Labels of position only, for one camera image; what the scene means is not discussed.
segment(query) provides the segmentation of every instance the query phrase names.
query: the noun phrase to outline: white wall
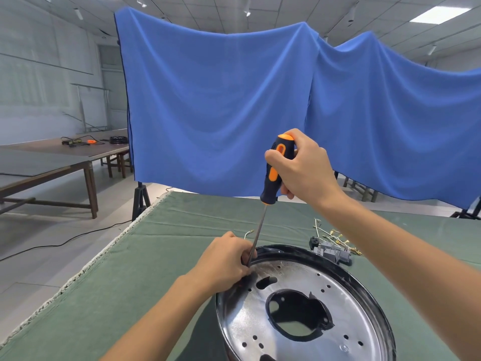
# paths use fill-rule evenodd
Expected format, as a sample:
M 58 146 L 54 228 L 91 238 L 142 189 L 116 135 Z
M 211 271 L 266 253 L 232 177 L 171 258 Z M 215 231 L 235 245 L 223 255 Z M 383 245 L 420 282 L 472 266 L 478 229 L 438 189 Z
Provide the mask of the white wall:
M 467 50 L 429 63 L 438 70 L 462 72 L 481 68 L 481 48 Z
M 0 0 L 0 144 L 83 131 L 71 83 L 103 87 L 96 37 L 23 0 Z M 107 125 L 101 90 L 83 89 L 87 121 Z

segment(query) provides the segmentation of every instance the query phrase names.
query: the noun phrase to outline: floor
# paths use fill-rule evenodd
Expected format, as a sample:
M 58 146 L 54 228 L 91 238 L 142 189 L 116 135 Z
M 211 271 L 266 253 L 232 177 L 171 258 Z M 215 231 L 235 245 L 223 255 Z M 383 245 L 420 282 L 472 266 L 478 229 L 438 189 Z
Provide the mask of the floor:
M 94 165 L 98 191 L 98 218 L 92 220 L 85 209 L 25 205 L 0 216 L 0 342 L 52 297 L 68 279 L 97 255 L 128 225 L 132 216 L 133 193 L 137 186 L 131 174 L 122 179 L 114 172 L 109 178 L 105 166 Z M 342 186 L 344 177 L 338 182 Z M 151 201 L 165 193 L 164 185 L 148 184 Z M 344 188 L 354 199 L 361 195 Z M 83 172 L 76 172 L 17 197 L 86 202 Z M 364 205 L 372 210 L 450 216 L 454 206 L 437 200 L 409 202 L 379 194 L 377 202 Z M 9 255 L 39 245 L 60 244 L 82 235 L 62 247 L 39 248 L 1 260 Z

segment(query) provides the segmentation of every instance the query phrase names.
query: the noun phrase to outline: fluorescent light panel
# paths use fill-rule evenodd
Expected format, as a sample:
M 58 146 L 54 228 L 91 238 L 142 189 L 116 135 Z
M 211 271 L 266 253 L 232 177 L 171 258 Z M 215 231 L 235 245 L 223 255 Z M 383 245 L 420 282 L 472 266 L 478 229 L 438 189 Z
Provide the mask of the fluorescent light panel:
M 435 6 L 432 9 L 426 11 L 424 14 L 419 15 L 411 20 L 411 23 L 424 23 L 424 24 L 441 24 L 448 20 L 455 18 L 466 11 L 469 8 L 452 8 L 448 6 Z

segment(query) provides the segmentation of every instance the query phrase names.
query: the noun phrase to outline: blue backdrop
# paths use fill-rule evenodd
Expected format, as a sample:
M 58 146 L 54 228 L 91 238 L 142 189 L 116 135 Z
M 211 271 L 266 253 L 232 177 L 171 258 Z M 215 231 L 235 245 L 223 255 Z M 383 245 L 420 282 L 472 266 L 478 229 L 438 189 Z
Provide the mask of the blue backdrop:
M 222 35 L 115 18 L 138 181 L 258 196 L 264 151 L 297 127 L 390 196 L 467 208 L 481 194 L 481 71 L 417 65 L 370 33 L 333 48 L 306 23 Z

